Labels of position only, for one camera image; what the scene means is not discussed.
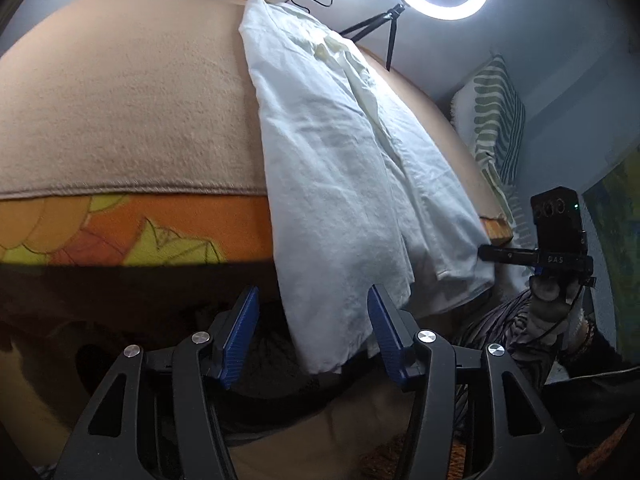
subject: folded white garment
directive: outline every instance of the folded white garment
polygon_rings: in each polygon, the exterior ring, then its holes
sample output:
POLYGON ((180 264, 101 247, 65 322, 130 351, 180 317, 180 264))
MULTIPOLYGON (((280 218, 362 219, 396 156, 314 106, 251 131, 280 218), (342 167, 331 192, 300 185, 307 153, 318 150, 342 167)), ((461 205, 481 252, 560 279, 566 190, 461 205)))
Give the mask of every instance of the folded white garment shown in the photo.
POLYGON ((411 295, 416 316, 491 286, 472 203, 354 44, 264 0, 248 1, 240 33, 260 105, 282 304, 308 370, 336 369, 371 334, 374 283, 399 306, 411 295))

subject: silver screw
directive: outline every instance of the silver screw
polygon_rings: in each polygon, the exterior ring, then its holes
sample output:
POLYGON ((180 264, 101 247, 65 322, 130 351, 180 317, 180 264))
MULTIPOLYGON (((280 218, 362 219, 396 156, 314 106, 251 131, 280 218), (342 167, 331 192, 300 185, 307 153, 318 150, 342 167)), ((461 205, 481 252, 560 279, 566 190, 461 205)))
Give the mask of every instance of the silver screw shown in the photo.
POLYGON ((423 343, 433 343, 436 341, 436 335, 431 330, 420 330, 420 332, 418 332, 418 339, 423 343))
POLYGON ((504 348, 502 345, 498 345, 498 343, 491 343, 488 347, 487 347, 489 354, 491 355, 495 355, 496 357, 500 357, 501 355, 504 355, 504 348))
POLYGON ((135 357, 140 353, 140 347, 138 345, 129 345, 124 349, 125 357, 135 357))
POLYGON ((196 345, 206 343, 209 340, 209 332, 196 332, 191 336, 191 340, 196 343, 196 345))

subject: green painting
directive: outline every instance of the green painting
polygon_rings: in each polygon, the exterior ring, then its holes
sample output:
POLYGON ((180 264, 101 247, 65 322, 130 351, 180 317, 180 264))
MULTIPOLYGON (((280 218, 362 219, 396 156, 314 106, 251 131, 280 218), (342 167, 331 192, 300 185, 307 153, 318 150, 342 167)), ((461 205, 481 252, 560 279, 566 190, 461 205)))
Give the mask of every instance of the green painting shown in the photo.
POLYGON ((640 363, 640 146, 583 197, 607 263, 618 349, 640 363))

